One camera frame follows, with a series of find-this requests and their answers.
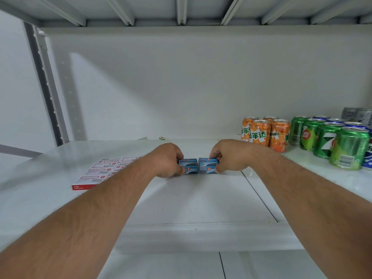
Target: stack of blue boxes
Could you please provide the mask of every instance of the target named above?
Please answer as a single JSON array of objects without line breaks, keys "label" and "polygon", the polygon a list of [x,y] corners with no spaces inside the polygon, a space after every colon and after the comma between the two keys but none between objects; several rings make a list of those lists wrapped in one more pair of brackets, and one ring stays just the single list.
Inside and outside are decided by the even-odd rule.
[{"label": "stack of blue boxes", "polygon": [[216,165],[218,164],[218,159],[216,158],[184,158],[179,159],[178,164],[186,170],[186,174],[196,174],[196,173],[216,173]]}]

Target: black line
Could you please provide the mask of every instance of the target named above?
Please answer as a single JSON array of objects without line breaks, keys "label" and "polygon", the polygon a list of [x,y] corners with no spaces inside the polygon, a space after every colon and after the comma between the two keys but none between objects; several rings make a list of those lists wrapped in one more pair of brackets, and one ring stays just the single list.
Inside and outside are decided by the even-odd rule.
[{"label": "black line", "polygon": [[[246,175],[243,173],[243,171],[240,171],[243,176],[245,177],[245,179],[247,180],[247,182],[249,183],[249,180],[248,178],[246,177]],[[254,189],[254,187],[252,186],[251,183],[249,183],[249,185],[251,185],[252,189],[254,190],[254,192],[256,192],[256,190]],[[256,192],[257,196],[260,198],[260,200],[262,201],[262,203],[266,206],[267,210],[270,212],[270,214],[273,216],[273,218],[276,220],[276,222],[279,222],[276,217],[273,215],[273,213],[269,210],[269,208],[267,207],[267,205],[265,204],[265,202],[263,201],[263,199],[260,197],[260,195]]]},{"label": "black line", "polygon": [[224,272],[224,277],[225,277],[225,279],[226,279],[225,269],[224,269],[224,264],[222,263],[222,258],[221,258],[221,253],[218,252],[218,254],[220,255],[220,260],[221,260],[221,265],[222,265],[222,271]]},{"label": "black line", "polygon": [[46,105],[49,119],[52,125],[54,139],[58,147],[58,146],[63,145],[62,135],[58,127],[57,116],[54,111],[54,106],[51,100],[49,86],[46,80],[45,72],[43,70],[43,63],[41,60],[41,56],[39,54],[38,43],[36,42],[36,37],[34,36],[34,29],[32,25],[29,23],[24,22],[23,25],[25,27],[28,43],[30,45],[31,54],[32,54],[32,57],[35,63],[36,72],[39,77],[41,91],[44,97],[45,105]]}]

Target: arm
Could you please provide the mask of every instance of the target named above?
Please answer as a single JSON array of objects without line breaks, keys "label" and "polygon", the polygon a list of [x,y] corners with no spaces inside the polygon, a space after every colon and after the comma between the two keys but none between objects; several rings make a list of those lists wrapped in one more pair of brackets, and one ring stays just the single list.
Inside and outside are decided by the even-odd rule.
[{"label": "arm", "polygon": [[184,173],[178,158],[163,144],[53,212],[0,254],[1,278],[96,278],[150,181]]},{"label": "arm", "polygon": [[261,145],[222,140],[210,157],[219,173],[250,166],[258,174],[329,279],[371,278],[372,203]]}]

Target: white back wall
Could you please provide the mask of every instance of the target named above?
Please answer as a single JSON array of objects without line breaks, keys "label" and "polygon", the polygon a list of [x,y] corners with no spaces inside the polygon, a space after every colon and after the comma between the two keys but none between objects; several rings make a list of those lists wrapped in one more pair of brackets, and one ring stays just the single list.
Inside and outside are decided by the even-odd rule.
[{"label": "white back wall", "polygon": [[372,102],[370,25],[46,32],[74,140],[218,137]]},{"label": "white back wall", "polygon": [[[45,152],[55,142],[22,21],[0,11],[0,144]],[[28,160],[0,154],[0,173]]]}]

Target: orange mirinda can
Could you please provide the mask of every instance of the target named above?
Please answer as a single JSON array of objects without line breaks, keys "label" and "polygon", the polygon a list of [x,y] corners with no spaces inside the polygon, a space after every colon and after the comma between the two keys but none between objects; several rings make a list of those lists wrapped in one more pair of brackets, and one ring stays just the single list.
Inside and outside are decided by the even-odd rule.
[{"label": "orange mirinda can", "polygon": [[270,123],[272,123],[275,119],[279,119],[279,117],[275,117],[275,116],[266,116],[263,118],[264,120],[266,121],[270,121]]},{"label": "orange mirinda can", "polygon": [[269,147],[277,152],[287,149],[291,124],[284,119],[275,119],[271,124]]},{"label": "orange mirinda can", "polygon": [[253,143],[268,146],[270,138],[270,121],[255,119],[251,125],[250,138],[252,138]]},{"label": "orange mirinda can", "polygon": [[251,127],[250,125],[252,122],[258,119],[258,117],[253,117],[253,116],[246,116],[243,119],[243,125],[241,127],[241,140],[245,142],[249,142],[250,140],[250,132],[251,132]]}]

